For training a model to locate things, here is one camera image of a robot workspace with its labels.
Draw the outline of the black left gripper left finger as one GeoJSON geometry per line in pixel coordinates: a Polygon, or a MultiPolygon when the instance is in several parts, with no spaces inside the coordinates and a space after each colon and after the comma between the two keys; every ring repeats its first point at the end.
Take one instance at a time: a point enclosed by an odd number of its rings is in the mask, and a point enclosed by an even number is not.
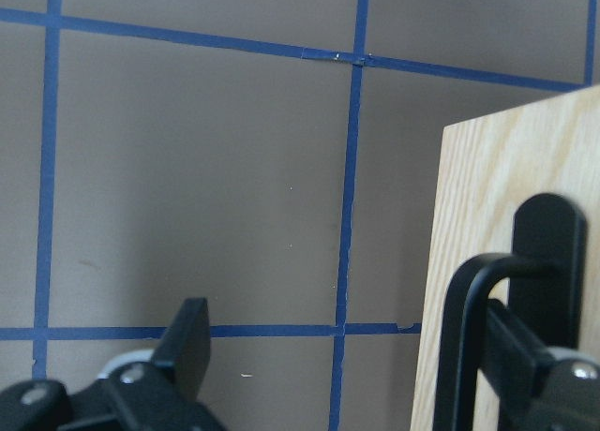
{"type": "Polygon", "coordinates": [[[198,393],[209,362],[208,303],[186,299],[157,347],[122,354],[88,387],[69,394],[56,379],[1,393],[4,430],[222,430],[198,393]]]}

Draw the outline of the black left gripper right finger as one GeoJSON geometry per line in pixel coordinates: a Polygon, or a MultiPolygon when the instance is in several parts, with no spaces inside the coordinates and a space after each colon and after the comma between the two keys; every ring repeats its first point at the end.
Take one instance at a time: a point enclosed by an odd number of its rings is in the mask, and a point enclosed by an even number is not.
{"type": "Polygon", "coordinates": [[[499,400],[498,430],[597,430],[599,362],[543,343],[503,303],[487,303],[482,373],[499,400]]]}

